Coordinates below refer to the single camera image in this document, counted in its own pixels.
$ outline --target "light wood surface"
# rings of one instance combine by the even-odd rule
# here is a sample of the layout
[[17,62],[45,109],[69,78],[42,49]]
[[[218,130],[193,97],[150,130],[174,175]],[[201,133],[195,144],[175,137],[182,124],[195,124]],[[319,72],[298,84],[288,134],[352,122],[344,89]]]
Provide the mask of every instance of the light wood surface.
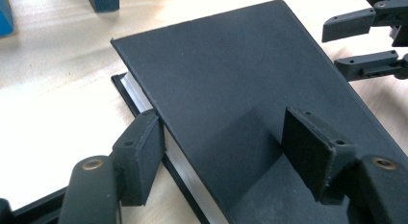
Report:
[[[18,209],[65,187],[76,162],[111,152],[133,120],[110,80],[127,71],[112,38],[266,1],[120,0],[119,11],[97,14],[88,0],[10,0],[15,32],[0,38],[0,197]],[[326,19],[368,8],[365,0],[285,1],[332,60],[393,49],[389,28],[319,42]],[[352,86],[408,153],[408,82]],[[123,219],[198,222],[163,166],[147,205],[123,209]]]

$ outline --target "white table surface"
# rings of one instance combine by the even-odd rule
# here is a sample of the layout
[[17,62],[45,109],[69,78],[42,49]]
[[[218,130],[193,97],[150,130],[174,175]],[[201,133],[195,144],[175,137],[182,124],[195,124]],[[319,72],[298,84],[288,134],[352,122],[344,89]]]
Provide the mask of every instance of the white table surface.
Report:
[[[134,119],[111,83],[127,71],[112,38],[266,1],[120,0],[119,11],[95,13],[89,0],[10,0],[15,32],[0,38],[0,197],[18,209],[65,187],[76,162],[111,152]],[[285,1],[332,60],[394,49],[389,28],[320,42],[325,20],[368,8],[365,0]],[[408,153],[408,81],[351,85]],[[123,218],[198,222],[162,165],[147,205],[123,209]]]

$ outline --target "black book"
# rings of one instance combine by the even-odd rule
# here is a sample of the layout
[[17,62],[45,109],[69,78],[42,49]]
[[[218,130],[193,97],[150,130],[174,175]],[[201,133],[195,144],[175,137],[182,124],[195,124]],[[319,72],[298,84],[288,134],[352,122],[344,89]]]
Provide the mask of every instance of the black book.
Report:
[[139,110],[164,121],[167,155],[212,223],[346,223],[315,202],[280,147],[287,107],[359,146],[406,156],[283,1],[113,40]]

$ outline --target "hardcover book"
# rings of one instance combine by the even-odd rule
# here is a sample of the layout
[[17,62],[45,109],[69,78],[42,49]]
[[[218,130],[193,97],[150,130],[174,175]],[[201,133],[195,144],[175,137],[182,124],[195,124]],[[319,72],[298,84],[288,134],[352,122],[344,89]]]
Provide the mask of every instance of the hardcover book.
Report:
[[120,82],[166,127],[168,158],[211,223],[346,223],[280,147],[287,107],[312,112],[359,146],[406,156],[283,1],[112,41]]

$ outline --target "wooden table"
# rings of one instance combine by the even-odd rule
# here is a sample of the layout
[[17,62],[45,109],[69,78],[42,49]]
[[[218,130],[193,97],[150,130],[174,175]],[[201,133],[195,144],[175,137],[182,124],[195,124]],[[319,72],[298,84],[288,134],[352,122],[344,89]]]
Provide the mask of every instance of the wooden table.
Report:
[[[110,80],[127,71],[112,38],[266,1],[120,0],[119,11],[97,14],[88,0],[10,0],[15,32],[0,38],[0,197],[18,209],[65,187],[76,162],[111,152],[134,119]],[[365,0],[285,1],[332,60],[393,49],[389,28],[319,42],[326,19],[367,8]],[[389,76],[352,86],[408,153],[408,82]],[[163,166],[147,205],[123,209],[123,218],[198,222]]]

